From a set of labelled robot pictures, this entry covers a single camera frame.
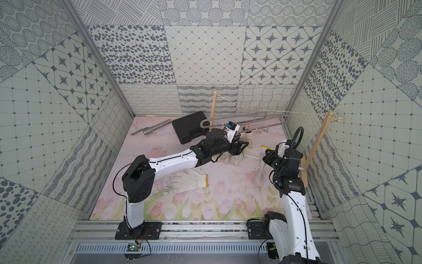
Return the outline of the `beige knit gloves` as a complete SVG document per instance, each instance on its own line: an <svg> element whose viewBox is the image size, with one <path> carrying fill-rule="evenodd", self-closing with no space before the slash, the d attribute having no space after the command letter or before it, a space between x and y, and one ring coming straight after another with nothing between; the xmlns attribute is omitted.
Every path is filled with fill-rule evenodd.
<svg viewBox="0 0 422 264"><path fill-rule="evenodd" d="M252 132L245 132L244 133L245 136L245 140L248 142L248 148L252 149L253 148L253 139L252 139Z"/></svg>

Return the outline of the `blue dotted glove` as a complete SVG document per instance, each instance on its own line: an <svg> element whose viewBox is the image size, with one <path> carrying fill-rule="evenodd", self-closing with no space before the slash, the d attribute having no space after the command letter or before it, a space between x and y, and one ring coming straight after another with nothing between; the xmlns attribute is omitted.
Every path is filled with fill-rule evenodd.
<svg viewBox="0 0 422 264"><path fill-rule="evenodd" d="M174 193L184 193L208 187L208 175L189 168L175 172L170 178L170 188Z"/></svg>
<svg viewBox="0 0 422 264"><path fill-rule="evenodd" d="M252 180L257 186L260 185L262 173L263 173L264 167L266 165L263 158L265 157L267 150L270 150L270 148L266 147L265 145L261 146L258 169L256 170L255 174L252 176Z"/></svg>

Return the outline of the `grey clip hanger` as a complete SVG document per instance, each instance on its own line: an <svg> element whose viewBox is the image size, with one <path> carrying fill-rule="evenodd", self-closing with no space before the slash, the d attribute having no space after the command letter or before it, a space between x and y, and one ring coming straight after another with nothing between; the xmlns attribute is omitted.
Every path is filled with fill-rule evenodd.
<svg viewBox="0 0 422 264"><path fill-rule="evenodd" d="M236 123L240 126L245 126L271 119L279 120L279 123L275 124L275 126L277 126L279 124L285 124L287 122L287 118L288 114L284 112L278 114L269 114L266 111L253 111L252 113L242 115L228 115L223 117L207 118L200 122L200 127L203 129L223 128L229 124L229 122Z"/></svg>

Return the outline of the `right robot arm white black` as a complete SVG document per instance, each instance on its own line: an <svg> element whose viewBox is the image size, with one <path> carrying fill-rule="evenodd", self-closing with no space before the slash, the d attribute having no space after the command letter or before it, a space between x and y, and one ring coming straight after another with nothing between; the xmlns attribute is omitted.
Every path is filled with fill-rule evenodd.
<svg viewBox="0 0 422 264"><path fill-rule="evenodd" d="M263 228L275 243L281 264L321 264L306 210L306 189L298 176L303 154L297 150L304 128L293 138L266 150L263 162L272 168L270 180L280 194L285 214L268 212Z"/></svg>

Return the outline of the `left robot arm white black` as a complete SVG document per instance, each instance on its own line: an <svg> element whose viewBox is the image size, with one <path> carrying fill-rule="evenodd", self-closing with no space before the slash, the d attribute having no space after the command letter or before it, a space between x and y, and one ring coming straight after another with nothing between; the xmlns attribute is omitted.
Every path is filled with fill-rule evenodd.
<svg viewBox="0 0 422 264"><path fill-rule="evenodd" d="M160 158L137 156L132 163L124 166L124 194L116 193L126 201L124 221L118 234L124 230L133 234L144 229L145 200L150 196L156 180L182 171L182 179L176 181L178 188L181 187L183 191L204 188L207 186L207 177L197 173L194 168L209 162L216 163L224 154L235 157L242 155L248 145L249 142L240 139L236 128L212 129L199 143L178 154Z"/></svg>

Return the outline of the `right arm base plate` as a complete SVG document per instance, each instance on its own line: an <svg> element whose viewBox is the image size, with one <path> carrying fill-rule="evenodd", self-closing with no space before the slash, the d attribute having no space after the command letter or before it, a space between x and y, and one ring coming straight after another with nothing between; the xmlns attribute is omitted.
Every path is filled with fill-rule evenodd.
<svg viewBox="0 0 422 264"><path fill-rule="evenodd" d="M264 226L263 220L250 219L246 221L247 233L249 240L265 240L272 239L271 234Z"/></svg>

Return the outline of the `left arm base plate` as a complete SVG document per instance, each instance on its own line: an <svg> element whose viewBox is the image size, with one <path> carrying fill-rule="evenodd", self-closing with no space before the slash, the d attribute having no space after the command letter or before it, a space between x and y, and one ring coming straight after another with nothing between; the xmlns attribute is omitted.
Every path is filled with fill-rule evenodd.
<svg viewBox="0 0 422 264"><path fill-rule="evenodd" d="M158 240L161 232L162 222L145 222L136 228L129 228L123 221L119 223L115 234L115 240Z"/></svg>

